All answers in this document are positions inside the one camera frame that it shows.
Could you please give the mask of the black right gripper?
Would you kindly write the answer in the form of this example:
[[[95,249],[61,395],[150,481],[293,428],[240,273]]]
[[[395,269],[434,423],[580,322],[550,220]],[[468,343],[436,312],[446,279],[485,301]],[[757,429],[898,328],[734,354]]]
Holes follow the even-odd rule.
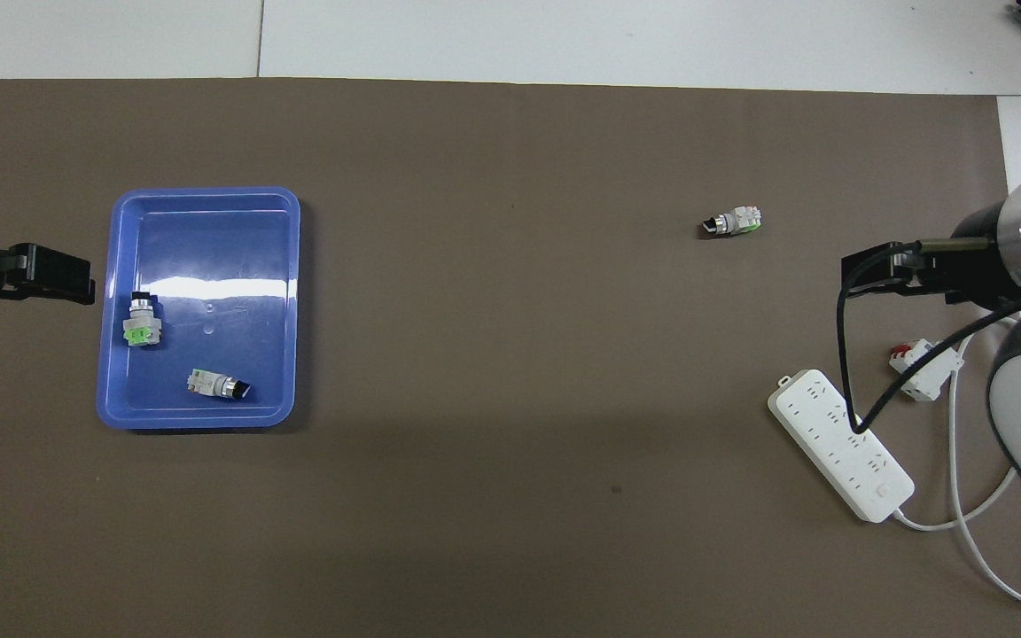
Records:
[[[905,267],[896,252],[901,246],[900,241],[884,242],[843,257],[840,283],[848,284],[848,290],[905,284],[908,293],[943,295],[949,306],[969,302],[1001,307],[1021,298],[1021,285],[987,236],[923,239],[920,257],[905,257]]]

